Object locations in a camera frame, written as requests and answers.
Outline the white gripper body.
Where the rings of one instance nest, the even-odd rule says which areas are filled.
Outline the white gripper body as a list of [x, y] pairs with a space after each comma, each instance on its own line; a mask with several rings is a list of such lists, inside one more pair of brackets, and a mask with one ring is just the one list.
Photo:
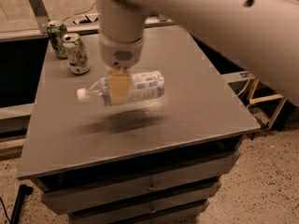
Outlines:
[[122, 43], [100, 34], [99, 46], [101, 56], [107, 66], [129, 69], [140, 60], [143, 39], [140, 38], [131, 43]]

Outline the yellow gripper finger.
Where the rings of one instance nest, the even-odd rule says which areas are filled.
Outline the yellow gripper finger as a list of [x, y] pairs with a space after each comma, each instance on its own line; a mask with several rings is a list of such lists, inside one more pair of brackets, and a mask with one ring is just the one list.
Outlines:
[[111, 103], [124, 104], [132, 85], [131, 74], [124, 68], [112, 69], [108, 73], [107, 80]]

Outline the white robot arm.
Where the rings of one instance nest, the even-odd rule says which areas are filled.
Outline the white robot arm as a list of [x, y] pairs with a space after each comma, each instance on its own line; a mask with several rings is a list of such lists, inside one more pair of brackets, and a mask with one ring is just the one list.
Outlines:
[[146, 18], [165, 15], [263, 84], [299, 105], [298, 0], [95, 0], [106, 65], [139, 58]]

